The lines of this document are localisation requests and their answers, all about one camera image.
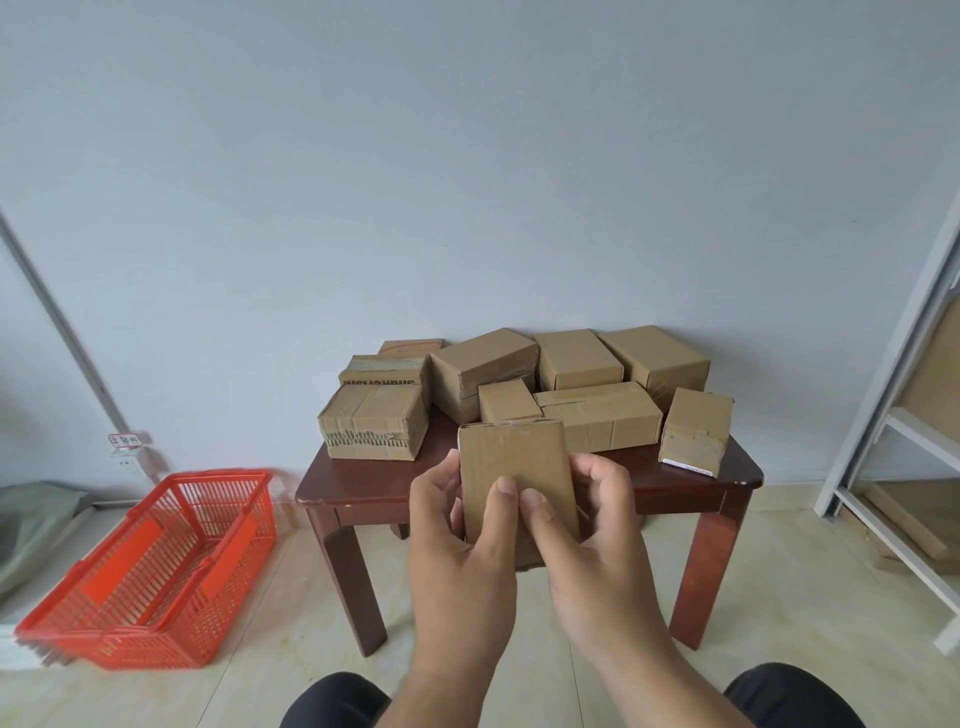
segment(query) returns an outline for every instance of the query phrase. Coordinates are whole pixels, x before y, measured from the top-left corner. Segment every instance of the electrical outlet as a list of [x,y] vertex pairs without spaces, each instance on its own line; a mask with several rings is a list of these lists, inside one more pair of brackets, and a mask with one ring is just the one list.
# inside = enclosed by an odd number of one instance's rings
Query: electrical outlet
[[154,458],[149,448],[121,448],[110,454],[113,465],[131,483],[156,485],[159,482]]

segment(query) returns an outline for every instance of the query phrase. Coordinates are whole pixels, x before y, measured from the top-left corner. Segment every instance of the beige floor tile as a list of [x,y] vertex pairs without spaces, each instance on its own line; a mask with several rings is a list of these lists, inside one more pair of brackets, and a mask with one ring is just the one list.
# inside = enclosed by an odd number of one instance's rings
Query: beige floor tile
[[213,663],[200,670],[109,672],[87,663],[0,673],[0,726],[195,726],[267,592],[288,540],[274,547]]
[[[675,598],[682,559],[668,564],[663,545],[679,543],[688,518],[662,517],[644,531],[664,607]],[[910,595],[887,590],[812,512],[752,513],[704,643],[683,651],[720,689],[743,669],[787,662],[826,680],[868,725],[950,725],[960,675],[905,616],[913,608]],[[579,657],[574,665],[584,725],[617,725],[595,676]]]
[[210,701],[202,726],[278,725],[314,681],[347,670],[393,693],[413,652],[406,542],[386,526],[357,528],[390,639],[370,658],[357,650],[312,531],[299,529],[274,585]]
[[516,626],[480,724],[581,726],[570,644],[550,604],[545,569],[517,576]]
[[[348,670],[396,692],[413,652],[406,542],[386,526],[357,528],[390,639],[360,656],[312,532],[298,531],[274,586],[204,714],[202,726],[276,725],[315,680]],[[484,710],[484,725],[580,726],[569,646],[549,604],[546,573],[522,574],[516,630]]]

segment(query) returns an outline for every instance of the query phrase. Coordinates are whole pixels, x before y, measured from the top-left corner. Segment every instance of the table leg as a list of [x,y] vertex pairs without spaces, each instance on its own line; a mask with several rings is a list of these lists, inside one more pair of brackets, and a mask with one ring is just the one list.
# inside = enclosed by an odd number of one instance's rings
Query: table leg
[[670,619],[670,634],[697,649],[707,629],[753,490],[727,491],[719,513],[702,513]]
[[307,516],[344,605],[360,653],[370,657],[387,641],[380,607],[353,526],[341,526],[333,508],[308,508]]

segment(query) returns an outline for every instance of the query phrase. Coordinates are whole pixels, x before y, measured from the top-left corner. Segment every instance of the hand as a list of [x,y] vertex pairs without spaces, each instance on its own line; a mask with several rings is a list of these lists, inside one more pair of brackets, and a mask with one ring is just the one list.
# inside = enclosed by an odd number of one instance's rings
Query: hand
[[601,675],[638,655],[661,664],[677,659],[657,603],[630,474],[605,457],[583,453],[570,456],[570,467],[595,522],[593,535],[581,544],[541,493],[527,489],[520,497],[566,635]]
[[411,672],[464,675],[486,692],[516,620],[516,484],[501,477],[491,486],[474,546],[451,532],[451,523],[463,528],[463,503],[454,500],[459,487],[456,449],[410,486],[410,593],[417,625]]

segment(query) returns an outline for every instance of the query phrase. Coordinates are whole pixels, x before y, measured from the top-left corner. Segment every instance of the finger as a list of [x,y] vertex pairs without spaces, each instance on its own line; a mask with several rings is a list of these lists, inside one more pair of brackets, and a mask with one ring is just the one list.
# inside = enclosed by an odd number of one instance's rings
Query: finger
[[460,485],[460,452],[452,449],[437,465],[410,484],[410,538],[424,540],[450,533],[447,520]]
[[626,468],[588,452],[570,455],[570,468],[589,482],[597,530],[636,525],[634,484]]
[[520,513],[533,536],[548,570],[562,569],[565,563],[580,557],[580,549],[567,533],[557,511],[543,493],[527,488],[520,494]]
[[462,498],[453,501],[453,509],[450,511],[450,531],[461,541],[467,532],[464,525],[464,501]]
[[474,552],[484,554],[512,570],[519,518],[516,483],[511,477],[498,477],[487,493],[483,527],[473,547]]

